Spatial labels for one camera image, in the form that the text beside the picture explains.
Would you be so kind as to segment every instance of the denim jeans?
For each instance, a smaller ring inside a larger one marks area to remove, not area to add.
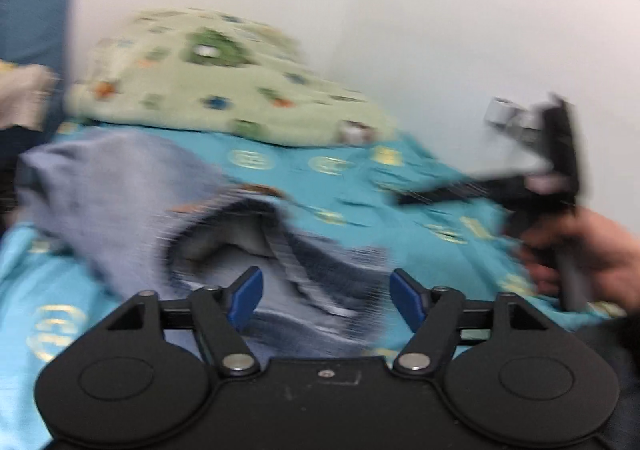
[[[27,218],[90,262],[121,298],[164,300],[264,273],[246,332],[268,356],[354,356],[376,339],[388,268],[381,250],[345,250],[291,228],[286,202],[229,184],[170,141],[90,129],[25,154],[18,195]],[[186,333],[169,341],[195,347]]]
[[[615,450],[640,448],[640,316],[617,318],[576,333],[613,368],[620,399],[603,434]]]

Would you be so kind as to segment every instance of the black robotic gripper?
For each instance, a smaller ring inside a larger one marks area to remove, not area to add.
[[[272,359],[238,331],[262,297],[249,268],[226,289],[140,292],[40,374],[48,450],[607,449],[612,369],[521,297],[466,300],[402,270],[390,295],[415,335],[382,357]],[[164,340],[193,331],[201,359]],[[488,339],[453,358],[463,330]]]

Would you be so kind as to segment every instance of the blue gripper pad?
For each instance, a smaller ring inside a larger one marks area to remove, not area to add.
[[[394,270],[389,278],[391,301],[414,333],[427,318],[428,291],[403,270]]]
[[[226,289],[229,297],[226,320],[236,331],[241,331],[247,325],[262,299],[262,289],[262,271],[255,266],[246,270]]]

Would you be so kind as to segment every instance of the gold print pattern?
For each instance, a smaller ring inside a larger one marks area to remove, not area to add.
[[[330,210],[316,210],[316,217],[327,224],[335,224],[336,226],[344,226],[346,223],[341,214]]]
[[[309,166],[313,170],[328,175],[342,175],[350,164],[352,163],[337,157],[319,156],[309,160]]]
[[[447,230],[444,226],[438,224],[424,224],[426,228],[430,229],[433,235],[439,239],[446,240],[447,242],[454,242],[455,244],[466,244],[466,240],[453,230]]]
[[[460,221],[467,228],[471,230],[471,232],[478,238],[483,240],[492,240],[495,239],[492,234],[490,234],[484,226],[478,221],[478,219],[473,219],[471,217],[460,217]]]
[[[373,149],[371,159],[383,165],[404,166],[401,152],[382,145]]]
[[[31,242],[29,253],[49,253],[49,241],[45,239],[34,239]]]
[[[270,170],[273,168],[273,161],[260,152],[249,150],[232,150],[229,153],[229,161],[234,165],[252,170]]]
[[[533,286],[526,278],[513,273],[504,277],[504,280],[500,283],[500,287],[504,291],[520,296],[534,296],[536,294]]]
[[[34,332],[27,346],[43,362],[49,363],[76,339],[86,315],[77,307],[64,304],[44,305],[36,309]]]
[[[364,354],[365,356],[384,356],[386,360],[386,364],[389,369],[392,369],[394,366],[394,360],[398,357],[398,351],[392,351],[391,349],[385,348],[377,348],[372,351],[367,351],[368,354]]]
[[[594,302],[591,303],[591,307],[593,307],[596,311],[607,314],[612,318],[618,318],[621,316],[626,316],[625,310],[616,304],[612,304],[609,302]]]

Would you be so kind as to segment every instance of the human hand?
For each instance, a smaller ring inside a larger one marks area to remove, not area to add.
[[[620,224],[586,208],[575,214],[544,216],[522,234],[519,257],[541,294],[558,295],[559,275],[540,264],[531,248],[548,248],[574,238],[582,246],[579,263],[592,278],[598,300],[627,312],[640,310],[640,241]]]

